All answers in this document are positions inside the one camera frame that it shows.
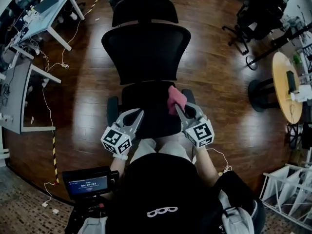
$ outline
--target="chair seat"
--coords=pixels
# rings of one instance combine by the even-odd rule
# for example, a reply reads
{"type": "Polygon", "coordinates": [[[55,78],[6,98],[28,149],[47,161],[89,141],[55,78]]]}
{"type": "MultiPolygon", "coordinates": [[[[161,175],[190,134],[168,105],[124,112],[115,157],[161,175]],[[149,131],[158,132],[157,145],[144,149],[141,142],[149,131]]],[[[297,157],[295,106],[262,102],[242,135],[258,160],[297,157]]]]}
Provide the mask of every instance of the chair seat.
{"type": "Polygon", "coordinates": [[[144,110],[144,118],[136,132],[137,139],[158,138],[181,131],[178,116],[169,114],[168,89],[175,85],[169,81],[146,81],[125,87],[122,90],[122,111],[134,108],[144,110]]]}

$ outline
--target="small screen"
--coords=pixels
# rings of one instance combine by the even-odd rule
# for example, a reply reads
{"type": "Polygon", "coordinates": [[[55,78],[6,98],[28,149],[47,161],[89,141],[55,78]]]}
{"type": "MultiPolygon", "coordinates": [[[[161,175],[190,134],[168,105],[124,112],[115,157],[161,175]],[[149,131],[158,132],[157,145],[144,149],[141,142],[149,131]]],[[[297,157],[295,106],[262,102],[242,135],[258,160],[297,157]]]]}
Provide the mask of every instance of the small screen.
{"type": "Polygon", "coordinates": [[[70,181],[69,189],[73,195],[105,190],[107,189],[107,176],[70,181]]]}

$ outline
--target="monitor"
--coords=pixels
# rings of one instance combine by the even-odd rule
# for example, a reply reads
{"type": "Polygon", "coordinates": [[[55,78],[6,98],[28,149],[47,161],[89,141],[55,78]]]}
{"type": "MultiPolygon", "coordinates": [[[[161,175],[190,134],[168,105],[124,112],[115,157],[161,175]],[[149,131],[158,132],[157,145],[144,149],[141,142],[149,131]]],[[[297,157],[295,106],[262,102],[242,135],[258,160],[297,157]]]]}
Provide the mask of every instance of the monitor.
{"type": "Polygon", "coordinates": [[[119,179],[118,171],[108,166],[63,172],[63,180],[71,199],[93,198],[110,192],[119,179]]]}

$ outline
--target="wooden table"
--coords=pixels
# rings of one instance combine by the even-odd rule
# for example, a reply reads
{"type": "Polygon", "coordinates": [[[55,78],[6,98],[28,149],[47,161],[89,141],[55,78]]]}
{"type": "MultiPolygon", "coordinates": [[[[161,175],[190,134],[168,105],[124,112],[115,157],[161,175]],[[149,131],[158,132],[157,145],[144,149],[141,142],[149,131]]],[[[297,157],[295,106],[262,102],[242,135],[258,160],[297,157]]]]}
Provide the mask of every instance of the wooden table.
{"type": "Polygon", "coordinates": [[[300,82],[297,71],[284,54],[276,53],[272,61],[273,78],[262,82],[253,80],[248,87],[248,97],[256,111],[262,112],[267,108],[279,107],[286,120],[291,124],[296,124],[302,114],[302,102],[289,99],[287,71],[293,72],[295,84],[298,87],[300,82]],[[268,102],[268,95],[272,93],[276,93],[278,102],[268,102]]]}

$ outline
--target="white desk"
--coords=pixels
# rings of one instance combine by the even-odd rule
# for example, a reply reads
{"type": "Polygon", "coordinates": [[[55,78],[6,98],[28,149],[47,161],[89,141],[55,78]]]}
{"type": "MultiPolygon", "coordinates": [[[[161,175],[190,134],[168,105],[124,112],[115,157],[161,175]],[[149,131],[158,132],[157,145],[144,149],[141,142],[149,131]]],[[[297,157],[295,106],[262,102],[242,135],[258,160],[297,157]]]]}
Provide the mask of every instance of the white desk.
{"type": "Polygon", "coordinates": [[[0,126],[11,130],[17,134],[21,132],[35,132],[35,131],[51,131],[55,130],[55,127],[24,127],[24,107],[25,99],[27,94],[27,88],[29,83],[29,78],[32,72],[43,76],[44,78],[49,78],[50,82],[54,81],[56,83],[61,83],[60,79],[44,72],[38,67],[31,64],[28,59],[23,60],[20,65],[17,65],[14,69],[9,69],[6,72],[6,80],[2,83],[9,83],[13,73],[14,78],[10,84],[10,95],[8,95],[8,100],[6,106],[1,106],[0,113],[2,115],[11,116],[13,121],[0,120],[0,126]]]}
{"type": "MultiPolygon", "coordinates": [[[[44,31],[48,31],[60,44],[64,46],[65,49],[67,50],[72,50],[72,47],[68,45],[68,43],[51,27],[53,21],[55,20],[56,16],[64,6],[64,4],[68,0],[58,0],[56,4],[54,4],[50,8],[50,12],[45,15],[45,17],[41,20],[33,20],[28,24],[28,31],[27,33],[19,39],[16,44],[14,44],[14,47],[16,50],[20,51],[22,54],[26,55],[27,57],[33,59],[34,57],[27,52],[23,51],[18,47],[18,44],[21,43],[22,41],[25,41],[26,39],[29,39],[30,37],[39,34],[44,31]]],[[[72,3],[73,7],[75,8],[78,16],[80,17],[81,20],[84,20],[84,16],[82,12],[80,11],[77,3],[75,0],[70,0],[72,3]]]]}

